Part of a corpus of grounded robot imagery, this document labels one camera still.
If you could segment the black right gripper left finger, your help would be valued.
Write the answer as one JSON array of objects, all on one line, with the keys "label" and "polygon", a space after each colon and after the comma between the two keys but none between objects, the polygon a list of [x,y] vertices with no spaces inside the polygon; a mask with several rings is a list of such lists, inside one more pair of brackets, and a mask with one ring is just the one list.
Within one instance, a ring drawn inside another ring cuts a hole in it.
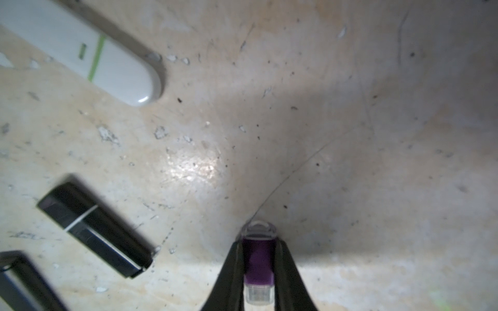
[{"label": "black right gripper left finger", "polygon": [[245,260],[243,243],[232,244],[213,289],[201,311],[242,311]]}]

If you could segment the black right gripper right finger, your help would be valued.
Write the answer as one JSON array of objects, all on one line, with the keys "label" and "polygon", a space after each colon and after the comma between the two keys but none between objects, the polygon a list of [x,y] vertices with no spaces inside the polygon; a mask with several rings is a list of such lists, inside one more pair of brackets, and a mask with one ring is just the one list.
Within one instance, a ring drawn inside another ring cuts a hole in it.
[{"label": "black right gripper right finger", "polygon": [[275,310],[317,311],[287,244],[277,238],[274,253]]}]

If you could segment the purple usb flash drive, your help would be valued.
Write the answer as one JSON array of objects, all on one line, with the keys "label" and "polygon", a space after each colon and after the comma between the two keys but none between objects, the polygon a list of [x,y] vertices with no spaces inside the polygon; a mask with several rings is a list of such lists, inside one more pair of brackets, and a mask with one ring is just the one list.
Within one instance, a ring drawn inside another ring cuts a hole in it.
[{"label": "purple usb flash drive", "polygon": [[253,220],[242,229],[244,295],[249,305],[269,306],[274,303],[276,238],[276,228],[262,220]]}]

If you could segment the black usb drive white stripe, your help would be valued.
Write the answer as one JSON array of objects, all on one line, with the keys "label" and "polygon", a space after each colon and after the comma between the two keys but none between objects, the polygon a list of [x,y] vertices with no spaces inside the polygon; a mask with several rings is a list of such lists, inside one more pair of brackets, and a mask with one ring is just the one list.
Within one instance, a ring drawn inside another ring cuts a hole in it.
[{"label": "black usb drive white stripe", "polygon": [[123,277],[152,266],[155,248],[83,184],[57,185],[37,207]]}]

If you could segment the black usb flash drive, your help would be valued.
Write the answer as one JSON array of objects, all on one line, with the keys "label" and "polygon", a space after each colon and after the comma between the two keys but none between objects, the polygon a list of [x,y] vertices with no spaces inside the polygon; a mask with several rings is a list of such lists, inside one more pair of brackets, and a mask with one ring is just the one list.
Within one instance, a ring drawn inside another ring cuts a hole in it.
[{"label": "black usb flash drive", "polygon": [[1,305],[9,310],[66,310],[44,277],[20,251],[1,253]]}]

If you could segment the white usb flash drive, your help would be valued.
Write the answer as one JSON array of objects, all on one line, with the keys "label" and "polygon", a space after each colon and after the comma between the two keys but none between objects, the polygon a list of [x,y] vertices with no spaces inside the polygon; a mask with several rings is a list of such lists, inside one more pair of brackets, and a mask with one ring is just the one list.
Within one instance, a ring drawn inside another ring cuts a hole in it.
[{"label": "white usb flash drive", "polygon": [[58,1],[2,1],[1,25],[130,106],[160,97],[150,64]]}]

